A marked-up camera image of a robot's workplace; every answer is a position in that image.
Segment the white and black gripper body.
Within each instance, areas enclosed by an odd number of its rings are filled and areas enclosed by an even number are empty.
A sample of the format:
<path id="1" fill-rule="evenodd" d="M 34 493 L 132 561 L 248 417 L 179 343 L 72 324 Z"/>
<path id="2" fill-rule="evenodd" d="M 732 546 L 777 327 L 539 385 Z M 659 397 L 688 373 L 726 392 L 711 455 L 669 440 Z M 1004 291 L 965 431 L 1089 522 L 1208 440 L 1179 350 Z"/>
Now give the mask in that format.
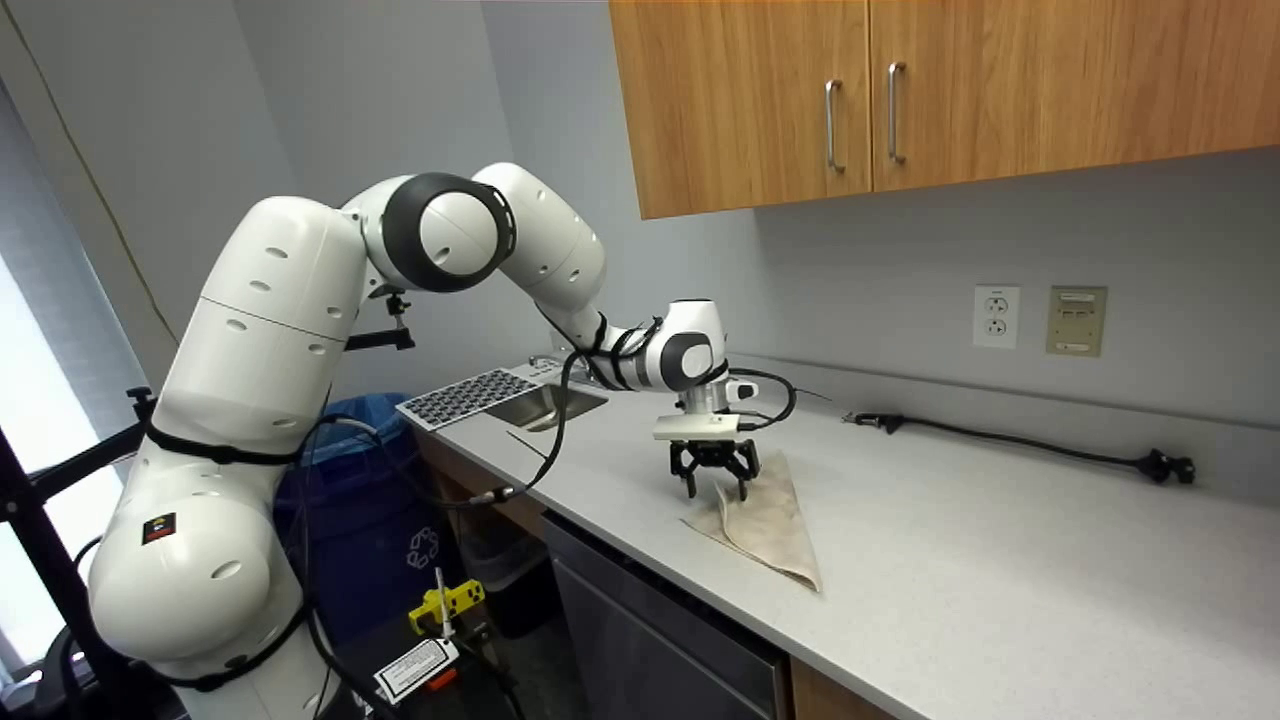
<path id="1" fill-rule="evenodd" d="M 726 469 L 732 475 L 757 475 L 757 446 L 741 430 L 732 407 L 732 381 L 688 388 L 669 417 L 652 430 L 669 446 L 669 469 L 695 475 L 698 469 Z"/>

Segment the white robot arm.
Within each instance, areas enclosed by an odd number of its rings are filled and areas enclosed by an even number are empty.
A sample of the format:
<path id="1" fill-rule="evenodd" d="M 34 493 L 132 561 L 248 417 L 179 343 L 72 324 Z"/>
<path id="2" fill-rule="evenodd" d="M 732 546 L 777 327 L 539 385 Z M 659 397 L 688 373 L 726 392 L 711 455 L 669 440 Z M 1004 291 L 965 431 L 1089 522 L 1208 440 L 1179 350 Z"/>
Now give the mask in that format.
<path id="1" fill-rule="evenodd" d="M 726 407 L 719 313 L 677 301 L 640 327 L 607 320 L 600 237 L 527 170 L 386 177 L 343 206 L 264 196 L 196 295 L 86 571 L 104 643 L 196 693 L 274 657 L 307 659 L 273 496 L 329 403 L 361 305 L 486 275 L 524 288 L 600 385 L 678 397 L 655 423 L 677 475 L 760 473 Z"/>

